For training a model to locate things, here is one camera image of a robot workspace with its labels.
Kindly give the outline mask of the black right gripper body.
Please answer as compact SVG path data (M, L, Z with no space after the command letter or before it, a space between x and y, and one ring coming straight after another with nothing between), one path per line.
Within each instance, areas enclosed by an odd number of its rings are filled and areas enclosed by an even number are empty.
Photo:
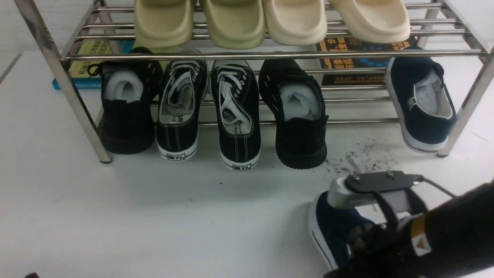
M382 227L363 222L334 230L328 242L332 259L325 278L422 278L423 223Z

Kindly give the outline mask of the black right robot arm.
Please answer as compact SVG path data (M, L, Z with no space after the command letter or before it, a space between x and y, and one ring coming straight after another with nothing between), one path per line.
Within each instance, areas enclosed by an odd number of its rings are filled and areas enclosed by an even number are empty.
M375 229L365 249L326 278L459 278L493 266L493 184L484 183L398 229Z

